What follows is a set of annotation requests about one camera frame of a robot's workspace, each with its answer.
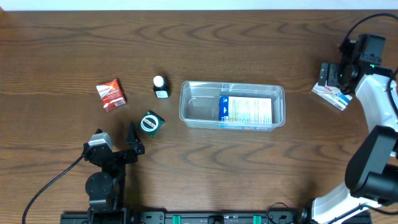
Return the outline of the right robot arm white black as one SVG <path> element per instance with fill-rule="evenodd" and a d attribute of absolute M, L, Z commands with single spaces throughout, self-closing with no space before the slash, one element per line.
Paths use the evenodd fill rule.
<path fill-rule="evenodd" d="M 313 91 L 339 108 L 356 97 L 369 135 L 348 163 L 345 181 L 305 207 L 299 223 L 342 223 L 397 202 L 395 71 L 376 60 L 323 63 Z M 185 82 L 180 117 L 192 128 L 272 131 L 285 123 L 285 93 L 278 85 Z"/>

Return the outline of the white Panadol box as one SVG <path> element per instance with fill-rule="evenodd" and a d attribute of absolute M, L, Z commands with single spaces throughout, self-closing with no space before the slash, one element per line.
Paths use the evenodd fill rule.
<path fill-rule="evenodd" d="M 313 86 L 312 92 L 314 92 L 341 111 L 345 110 L 353 99 L 353 97 L 350 95 L 342 94 L 340 89 L 337 87 L 328 85 L 321 86 L 318 83 Z"/>

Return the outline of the clear plastic container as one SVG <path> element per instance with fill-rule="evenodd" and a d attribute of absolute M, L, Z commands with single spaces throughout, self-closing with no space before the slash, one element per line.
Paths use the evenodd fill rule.
<path fill-rule="evenodd" d="M 187 81 L 180 94 L 180 119 L 191 128 L 220 128 L 219 105 L 221 96 L 270 98 L 272 124 L 264 129 L 249 131 L 273 131 L 285 124 L 285 91 L 279 85 L 248 83 L 221 83 Z"/>

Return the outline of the blue white medicine box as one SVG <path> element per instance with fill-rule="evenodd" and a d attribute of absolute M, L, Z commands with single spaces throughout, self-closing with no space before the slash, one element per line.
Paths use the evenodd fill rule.
<path fill-rule="evenodd" d="M 272 124 L 270 98 L 221 96 L 219 105 L 220 128 L 264 129 Z"/>

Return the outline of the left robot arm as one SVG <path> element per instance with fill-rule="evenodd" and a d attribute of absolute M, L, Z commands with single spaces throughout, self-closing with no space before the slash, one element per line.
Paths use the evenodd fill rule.
<path fill-rule="evenodd" d="M 89 196 L 88 224 L 134 223 L 134 212 L 124 205 L 126 165 L 137 162 L 136 151 L 113 151 L 113 140 L 108 133 L 97 129 L 83 145 L 82 156 L 101 168 L 85 184 Z"/>

